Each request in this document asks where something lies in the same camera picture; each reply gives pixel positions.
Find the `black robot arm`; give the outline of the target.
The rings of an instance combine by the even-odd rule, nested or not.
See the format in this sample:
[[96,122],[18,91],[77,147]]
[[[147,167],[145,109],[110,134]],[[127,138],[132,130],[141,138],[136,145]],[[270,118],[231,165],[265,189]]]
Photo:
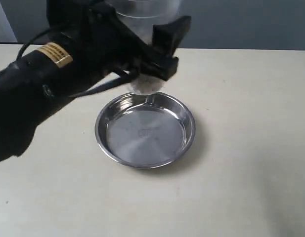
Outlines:
[[148,82],[156,92],[178,68],[191,26],[178,1],[49,0],[48,43],[0,71],[0,161],[21,156],[36,128],[74,99]]

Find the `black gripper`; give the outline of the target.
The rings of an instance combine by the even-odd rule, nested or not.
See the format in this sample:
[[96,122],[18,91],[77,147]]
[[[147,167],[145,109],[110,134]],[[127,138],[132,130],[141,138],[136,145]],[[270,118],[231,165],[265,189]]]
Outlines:
[[152,43],[146,44],[103,0],[48,0],[48,34],[54,54],[48,59],[50,75],[111,72],[115,68],[168,81],[177,72],[175,51],[190,30],[184,15],[153,26]]

